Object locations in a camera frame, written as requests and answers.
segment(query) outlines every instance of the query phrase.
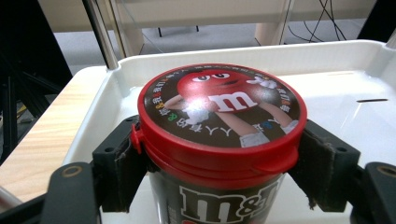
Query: cable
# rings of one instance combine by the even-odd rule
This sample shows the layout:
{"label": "cable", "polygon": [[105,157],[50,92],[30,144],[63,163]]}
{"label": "cable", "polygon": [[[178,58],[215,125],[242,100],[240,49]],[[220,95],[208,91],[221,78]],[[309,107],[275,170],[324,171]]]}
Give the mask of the cable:
{"label": "cable", "polygon": [[289,28],[289,31],[290,31],[290,33],[291,33],[292,35],[294,35],[295,37],[297,37],[297,38],[299,38],[299,39],[302,39],[302,40],[305,40],[305,41],[309,42],[309,39],[305,39],[305,38],[300,37],[299,35],[295,34],[295,33],[291,30],[291,28],[290,28],[289,25],[288,25],[288,28]]}
{"label": "cable", "polygon": [[286,12],[285,22],[283,23],[282,34],[281,34],[280,36],[283,36],[283,33],[285,32],[286,24],[288,23],[288,16],[289,16],[290,5],[291,5],[291,0],[289,0],[288,11]]}
{"label": "cable", "polygon": [[309,39],[309,43],[311,43],[312,37],[314,37],[315,31],[318,29],[319,23],[320,23],[320,21],[321,21],[321,19],[323,17],[323,13],[326,10],[326,6],[327,6],[328,1],[329,0],[326,0],[326,3],[324,4],[324,8],[322,9],[322,12],[321,12],[320,17],[319,17],[318,22],[317,22],[317,25],[315,26],[314,32],[311,33],[312,35],[311,35],[311,38]]}
{"label": "cable", "polygon": [[329,12],[327,11],[326,7],[323,6],[322,1],[319,0],[319,2],[320,2],[320,4],[322,5],[323,9],[325,10],[327,16],[328,16],[328,17],[330,18],[330,20],[332,21],[332,24],[336,27],[336,29],[338,29],[338,31],[339,31],[340,34],[343,36],[343,38],[344,38],[345,40],[347,40],[346,37],[344,36],[343,32],[341,31],[340,27],[338,27],[338,25],[335,23],[334,17],[333,17],[332,15],[329,14]]}
{"label": "cable", "polygon": [[128,16],[131,18],[132,22],[134,23],[134,26],[137,27],[138,29],[141,29],[141,30],[142,30],[143,36],[147,39],[147,41],[148,41],[152,46],[154,46],[154,48],[155,48],[156,50],[158,50],[160,53],[164,53],[160,48],[158,48],[157,45],[155,45],[155,44],[145,35],[145,33],[143,33],[143,29],[140,28],[140,27],[136,24],[136,21],[134,20],[134,17],[132,16],[131,12],[128,10],[128,8],[127,8],[126,5],[125,5],[125,1],[124,1],[124,0],[121,0],[121,2],[122,2],[122,6],[123,6],[123,8],[125,9],[126,13],[128,14]]}
{"label": "cable", "polygon": [[321,39],[319,39],[317,36],[315,36],[315,33],[313,33],[310,29],[309,29],[309,27],[308,27],[308,25],[306,25],[306,22],[304,21],[304,26],[305,26],[305,28],[306,28],[306,30],[311,34],[311,39],[312,39],[312,37],[314,37],[316,40],[318,40],[319,42],[324,42],[323,40],[321,40]]}
{"label": "cable", "polygon": [[[330,12],[332,14],[332,0],[330,0]],[[337,35],[337,39],[340,41],[340,36],[338,35],[337,27],[335,25],[335,21],[332,23],[334,25],[335,34]]]}

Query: red lid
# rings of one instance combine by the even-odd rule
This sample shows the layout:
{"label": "red lid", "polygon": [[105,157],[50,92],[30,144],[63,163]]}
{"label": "red lid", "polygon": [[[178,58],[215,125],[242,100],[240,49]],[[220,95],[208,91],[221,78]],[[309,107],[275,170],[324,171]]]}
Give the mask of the red lid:
{"label": "red lid", "polygon": [[152,79],[138,99],[151,159],[186,181],[241,188],[286,172],[306,123],[301,96],[282,80],[233,64],[195,64]]}

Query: floor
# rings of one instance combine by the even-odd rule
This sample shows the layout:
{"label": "floor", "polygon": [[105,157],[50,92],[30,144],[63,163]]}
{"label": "floor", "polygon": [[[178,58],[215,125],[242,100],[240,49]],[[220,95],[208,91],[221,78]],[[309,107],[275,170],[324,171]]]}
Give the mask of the floor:
{"label": "floor", "polygon": [[[290,22],[285,35],[285,44],[301,44],[308,42],[328,42],[345,39],[356,39],[365,20],[335,21],[340,27],[340,32],[335,32],[331,21],[307,21]],[[243,47],[258,47],[254,38],[255,24],[233,25],[208,25],[199,26],[196,32],[195,26],[189,27],[163,27],[163,37],[159,37],[157,28],[144,29],[145,45],[141,55],[167,52],[180,52],[202,49],[229,49]],[[113,33],[109,33],[113,42],[116,55],[120,59],[120,52]],[[99,46],[93,32],[56,33],[55,37],[74,75],[79,70],[96,65],[104,65],[105,62],[99,50]],[[18,119],[19,136],[29,131],[32,126],[32,118],[29,111],[25,111]],[[3,151],[3,128],[0,121],[0,155]]]}

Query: white glove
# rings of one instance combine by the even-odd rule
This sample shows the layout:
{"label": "white glove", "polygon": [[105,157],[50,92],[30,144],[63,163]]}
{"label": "white glove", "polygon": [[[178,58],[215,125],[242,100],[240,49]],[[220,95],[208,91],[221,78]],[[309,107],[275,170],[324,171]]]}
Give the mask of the white glove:
{"label": "white glove", "polygon": [[183,112],[186,112],[187,115],[189,116],[188,119],[186,119],[186,123],[194,125],[197,123],[200,123],[206,119],[209,119],[209,111],[201,108],[193,108],[192,106],[189,106],[185,109],[183,109]]}
{"label": "white glove", "polygon": [[261,77],[254,77],[256,80],[248,80],[247,83],[249,84],[260,84],[263,87],[269,88],[269,89],[274,89],[277,84],[273,80],[265,80],[262,79]]}
{"label": "white glove", "polygon": [[280,126],[280,128],[283,130],[283,132],[285,132],[285,134],[288,134],[291,131],[293,131],[293,129],[297,126],[297,124],[298,124],[298,120],[294,119],[288,126],[286,127]]}
{"label": "white glove", "polygon": [[262,132],[246,134],[239,137],[239,141],[241,142],[241,147],[255,147],[270,142]]}

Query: m&m's container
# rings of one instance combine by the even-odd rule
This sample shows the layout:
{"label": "m&m's container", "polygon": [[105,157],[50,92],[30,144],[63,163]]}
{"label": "m&m's container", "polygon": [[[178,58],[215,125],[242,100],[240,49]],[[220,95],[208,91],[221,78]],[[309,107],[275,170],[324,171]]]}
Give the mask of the m&m's container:
{"label": "m&m's container", "polygon": [[222,63],[158,75],[138,111],[134,144],[151,160],[163,224],[263,223],[307,118],[302,97],[279,78]]}

